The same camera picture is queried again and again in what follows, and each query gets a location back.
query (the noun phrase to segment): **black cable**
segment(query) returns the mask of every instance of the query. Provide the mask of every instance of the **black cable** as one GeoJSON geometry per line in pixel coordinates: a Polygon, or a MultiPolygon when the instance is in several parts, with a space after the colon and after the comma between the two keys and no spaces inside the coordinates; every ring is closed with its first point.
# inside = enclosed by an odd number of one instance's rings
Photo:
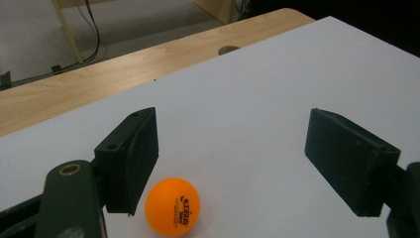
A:
{"type": "Polygon", "coordinates": [[[37,81],[37,80],[40,80],[40,79],[43,79],[43,78],[46,78],[46,77],[49,77],[49,76],[54,76],[58,73],[68,72],[68,71],[71,71],[73,69],[78,68],[79,65],[81,65],[81,63],[76,62],[76,63],[72,63],[72,64],[70,64],[66,67],[63,67],[60,71],[47,72],[47,73],[40,74],[40,75],[37,75],[37,76],[32,76],[32,77],[28,77],[28,78],[25,78],[25,79],[20,79],[20,80],[17,80],[17,81],[13,81],[10,84],[10,87],[20,86],[20,85],[23,85],[23,84],[26,84],[26,83],[29,83],[29,82],[33,82],[33,81],[37,81]]]}
{"type": "Polygon", "coordinates": [[[237,3],[235,3],[235,8],[237,9],[237,12],[239,14],[240,13],[240,10],[239,10],[239,7],[238,7],[238,4],[237,3]]]}
{"type": "Polygon", "coordinates": [[[238,21],[246,19],[247,13],[249,11],[250,0],[242,0],[241,7],[238,10],[238,21]]]}
{"type": "Polygon", "coordinates": [[[83,61],[83,63],[88,63],[88,62],[91,62],[93,59],[95,59],[96,56],[98,55],[99,46],[100,46],[100,43],[101,43],[101,38],[100,38],[100,35],[99,35],[98,27],[96,26],[96,23],[95,23],[95,19],[93,18],[92,10],[90,9],[89,0],[84,0],[84,2],[86,3],[86,8],[87,8],[87,11],[89,12],[89,16],[90,16],[90,19],[92,20],[93,26],[95,27],[96,39],[97,39],[95,52],[90,57],[88,57],[87,59],[85,59],[83,61]]]}
{"type": "MultiPolygon", "coordinates": [[[[96,36],[96,30],[92,26],[92,24],[90,24],[89,20],[87,20],[87,18],[84,16],[83,12],[80,9],[80,5],[78,4],[78,0],[74,0],[74,2],[77,5],[77,10],[79,11],[80,15],[83,17],[83,19],[87,23],[87,25],[89,25],[89,28],[90,28],[90,30],[92,30],[93,35],[96,36]]],[[[100,60],[104,59],[106,57],[107,53],[108,53],[108,47],[103,43],[103,41],[101,41],[100,45],[104,48],[105,53],[100,59],[97,59],[96,61],[100,61],[100,60]]]]}

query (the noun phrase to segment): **white table surface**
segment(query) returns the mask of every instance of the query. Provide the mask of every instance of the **white table surface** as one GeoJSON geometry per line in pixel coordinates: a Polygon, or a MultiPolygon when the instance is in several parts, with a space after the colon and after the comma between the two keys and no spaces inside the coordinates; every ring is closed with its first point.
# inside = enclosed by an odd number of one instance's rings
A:
{"type": "Polygon", "coordinates": [[[0,210],[154,106],[157,165],[134,217],[105,213],[109,237],[158,237],[144,202],[169,177],[201,196],[185,237],[387,237],[386,207],[356,217],[305,158],[309,114],[348,117],[400,149],[406,168],[420,160],[419,102],[419,58],[326,18],[1,137],[0,210]]]}

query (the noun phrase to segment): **gray floor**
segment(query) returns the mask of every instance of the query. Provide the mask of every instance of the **gray floor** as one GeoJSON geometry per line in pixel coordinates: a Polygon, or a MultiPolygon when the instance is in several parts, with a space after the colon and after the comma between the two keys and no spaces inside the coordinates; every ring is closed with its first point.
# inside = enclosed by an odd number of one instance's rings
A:
{"type": "MultiPolygon", "coordinates": [[[[86,8],[80,9],[88,17],[86,8]]],[[[97,60],[222,26],[191,0],[118,0],[91,9],[106,46],[97,60]]],[[[96,47],[95,34],[76,7],[63,12],[83,57],[89,57],[96,47]]],[[[50,0],[0,0],[0,74],[10,70],[12,81],[18,81],[75,62],[50,0]]]]}

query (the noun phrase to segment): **table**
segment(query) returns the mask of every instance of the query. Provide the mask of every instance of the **table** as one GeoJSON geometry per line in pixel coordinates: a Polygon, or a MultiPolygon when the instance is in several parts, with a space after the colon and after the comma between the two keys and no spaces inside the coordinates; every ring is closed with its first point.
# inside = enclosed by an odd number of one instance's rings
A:
{"type": "Polygon", "coordinates": [[[314,20],[282,9],[0,92],[0,136],[314,20]]]}
{"type": "MultiPolygon", "coordinates": [[[[93,159],[129,113],[155,106],[159,158],[144,194],[164,178],[192,182],[202,210],[187,237],[386,237],[386,207],[356,217],[305,158],[309,114],[346,116],[400,149],[405,168],[420,158],[419,68],[322,19],[0,137],[0,207],[38,194],[53,166],[93,159]]],[[[134,217],[105,214],[110,237],[157,237],[145,198],[134,217]]]]}

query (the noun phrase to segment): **orange ping pong ball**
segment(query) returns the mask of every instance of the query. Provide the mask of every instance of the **orange ping pong ball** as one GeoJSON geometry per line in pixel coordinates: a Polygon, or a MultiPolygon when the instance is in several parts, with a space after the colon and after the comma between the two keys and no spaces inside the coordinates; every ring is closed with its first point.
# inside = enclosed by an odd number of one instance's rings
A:
{"type": "Polygon", "coordinates": [[[145,214],[157,234],[179,236],[191,229],[197,221],[200,197],[187,180],[166,178],[149,192],[145,214]]]}

